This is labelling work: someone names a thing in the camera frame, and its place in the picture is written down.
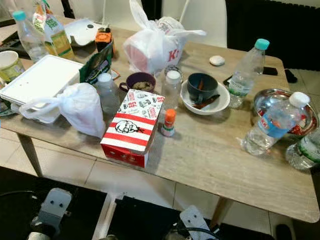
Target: stainless steel bowl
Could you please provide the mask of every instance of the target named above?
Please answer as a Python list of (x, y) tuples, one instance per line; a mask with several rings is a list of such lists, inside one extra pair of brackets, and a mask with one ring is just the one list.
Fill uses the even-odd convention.
[[(279, 101), (287, 100), (291, 92), (282, 89), (265, 89), (258, 92), (253, 100), (251, 123), (255, 124), (272, 105)], [(308, 104), (303, 109), (301, 122), (289, 133), (303, 137), (319, 126), (319, 119), (315, 110)]]

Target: white plastic bag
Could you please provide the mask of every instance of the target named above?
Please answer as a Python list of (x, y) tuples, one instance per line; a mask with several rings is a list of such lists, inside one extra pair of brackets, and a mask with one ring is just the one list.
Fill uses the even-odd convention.
[(130, 8), (141, 31), (129, 37), (123, 44), (124, 52), (135, 72), (157, 73), (168, 65), (178, 64), (187, 36), (205, 36), (203, 30), (185, 30), (172, 17), (162, 17), (158, 21), (148, 20), (136, 0), (129, 0)]
[[(47, 104), (41, 110), (30, 112), (29, 109), (38, 104)], [(76, 83), (67, 86), (57, 97), (34, 99), (19, 108), (19, 112), (27, 119), (42, 116), (58, 107), (60, 113), (78, 131), (102, 138), (106, 125), (97, 90), (88, 83)]]

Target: kfc box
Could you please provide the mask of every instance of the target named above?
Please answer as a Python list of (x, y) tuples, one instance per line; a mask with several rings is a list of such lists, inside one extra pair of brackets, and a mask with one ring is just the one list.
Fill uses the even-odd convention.
[(105, 155), (145, 168), (165, 98), (130, 89), (101, 140)]

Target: mug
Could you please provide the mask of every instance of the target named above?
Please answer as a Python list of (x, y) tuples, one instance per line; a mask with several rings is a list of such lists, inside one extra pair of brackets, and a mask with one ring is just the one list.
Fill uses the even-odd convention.
[[(143, 84), (147, 82), (151, 86), (148, 90), (143, 90)], [(141, 86), (135, 86), (136, 83), (141, 83)], [(156, 86), (156, 79), (149, 73), (146, 72), (136, 72), (128, 76), (126, 82), (121, 82), (119, 88), (122, 91), (128, 92), (129, 89), (142, 90), (149, 93), (153, 93)]]
[(0, 78), (9, 83), (24, 71), (25, 68), (18, 53), (15, 51), (0, 52)]
[(211, 98), (215, 94), (217, 87), (218, 82), (208, 74), (193, 73), (188, 77), (187, 90), (190, 99), (196, 104), (201, 104)]

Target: wooden table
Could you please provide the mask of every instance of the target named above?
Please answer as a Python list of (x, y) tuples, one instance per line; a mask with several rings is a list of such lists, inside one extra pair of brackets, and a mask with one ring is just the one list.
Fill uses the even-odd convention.
[[(112, 32), (119, 51), (112, 68), (121, 74), (116, 80), (119, 84), (131, 74), (122, 44), (133, 32), (118, 28), (112, 28)], [(76, 59), (84, 63), (94, 50), (93, 44), (75, 49)], [(244, 54), (239, 50), (188, 42), (180, 66), (185, 78), (202, 72), (222, 83)], [(210, 65), (209, 57), (213, 55), (223, 56), (225, 65)], [(32, 65), (29, 60), (22, 62), (26, 68)], [(306, 222), (318, 221), (319, 207), (311, 175), (295, 170), (285, 161), (285, 149), (291, 142), (281, 140), (267, 155), (260, 157), (241, 149), (240, 139), (252, 127), (250, 108), (254, 95), (268, 88), (288, 90), (282, 61), (268, 56), (265, 65), (276, 68), (278, 76), (260, 76), (241, 109), (227, 108), (211, 116), (200, 116), (188, 111), (180, 102), (176, 134), (172, 138), (156, 134), (146, 168), (120, 164), (220, 196), (212, 224), (221, 222), (232, 201)], [(161, 79), (158, 79), (158, 92), (160, 87)], [(105, 157), (100, 139), (76, 131), (63, 117), (53, 125), (44, 125), (12, 115), (1, 119), (1, 127), (18, 134), (39, 176), (42, 173), (31, 138), (119, 164)]]

